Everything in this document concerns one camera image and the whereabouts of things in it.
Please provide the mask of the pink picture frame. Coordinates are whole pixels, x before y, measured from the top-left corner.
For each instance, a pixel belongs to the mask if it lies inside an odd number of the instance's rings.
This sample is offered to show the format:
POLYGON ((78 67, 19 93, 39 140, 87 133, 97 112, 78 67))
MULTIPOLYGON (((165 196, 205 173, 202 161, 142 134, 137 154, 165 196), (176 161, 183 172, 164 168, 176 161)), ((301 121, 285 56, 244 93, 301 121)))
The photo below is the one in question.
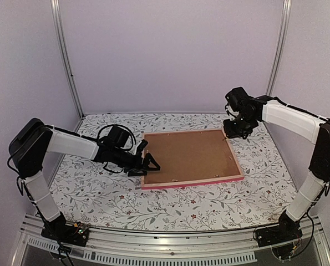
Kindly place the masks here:
POLYGON ((222 129, 146 132, 146 152, 160 165, 141 178, 144 190, 243 180, 243 170, 222 129))

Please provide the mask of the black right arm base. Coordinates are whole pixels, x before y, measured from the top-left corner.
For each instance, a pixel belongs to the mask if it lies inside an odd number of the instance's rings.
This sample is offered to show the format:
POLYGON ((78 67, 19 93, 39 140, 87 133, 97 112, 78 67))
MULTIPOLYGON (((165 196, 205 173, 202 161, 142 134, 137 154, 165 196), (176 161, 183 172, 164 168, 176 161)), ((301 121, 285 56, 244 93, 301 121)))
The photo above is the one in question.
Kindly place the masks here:
POLYGON ((303 236, 299 221, 294 221, 283 212, 278 225, 272 227, 256 228, 253 232, 253 238, 259 247, 276 245, 272 253, 279 260, 291 259, 301 244, 303 236))

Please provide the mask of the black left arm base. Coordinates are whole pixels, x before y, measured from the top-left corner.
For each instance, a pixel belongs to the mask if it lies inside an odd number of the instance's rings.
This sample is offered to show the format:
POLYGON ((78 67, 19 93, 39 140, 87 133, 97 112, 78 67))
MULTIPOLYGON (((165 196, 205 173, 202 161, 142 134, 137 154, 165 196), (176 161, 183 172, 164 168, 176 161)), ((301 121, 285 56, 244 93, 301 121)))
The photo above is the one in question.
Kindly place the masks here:
POLYGON ((62 243, 85 247, 89 238, 89 225, 82 222, 67 224, 64 221, 47 223, 41 236, 62 243))

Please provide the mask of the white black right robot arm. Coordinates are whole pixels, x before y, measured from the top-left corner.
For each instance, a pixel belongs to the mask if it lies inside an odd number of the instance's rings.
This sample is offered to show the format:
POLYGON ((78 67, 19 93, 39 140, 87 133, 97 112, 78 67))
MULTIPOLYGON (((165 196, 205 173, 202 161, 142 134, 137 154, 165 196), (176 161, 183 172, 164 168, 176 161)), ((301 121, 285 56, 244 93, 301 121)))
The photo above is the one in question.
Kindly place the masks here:
POLYGON ((285 103, 278 97, 250 96, 242 87, 231 89, 225 96, 225 110, 229 119, 223 121, 225 134, 230 139, 248 138, 259 124, 282 129, 288 136, 302 140, 291 151, 279 145, 290 173, 304 173, 299 177, 299 191, 282 214, 282 222, 274 230, 274 237, 285 242, 296 231, 295 224, 317 203, 318 197, 330 183, 330 117, 313 114, 285 103))

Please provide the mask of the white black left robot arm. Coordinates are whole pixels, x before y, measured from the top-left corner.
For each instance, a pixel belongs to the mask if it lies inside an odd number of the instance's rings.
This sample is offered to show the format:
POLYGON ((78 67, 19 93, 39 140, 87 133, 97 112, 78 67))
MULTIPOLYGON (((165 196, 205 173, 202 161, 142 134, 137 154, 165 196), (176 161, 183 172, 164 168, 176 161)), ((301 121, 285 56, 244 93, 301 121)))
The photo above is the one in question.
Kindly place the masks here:
POLYGON ((70 235, 63 213, 56 205, 43 176, 43 161, 47 153, 65 154, 118 166, 128 176, 145 176, 149 171, 160 171, 151 153, 144 152, 148 142, 137 142, 126 126, 111 124, 107 135, 84 136, 32 118, 9 144, 7 166, 17 173, 17 186, 27 192, 45 227, 57 240, 70 235))

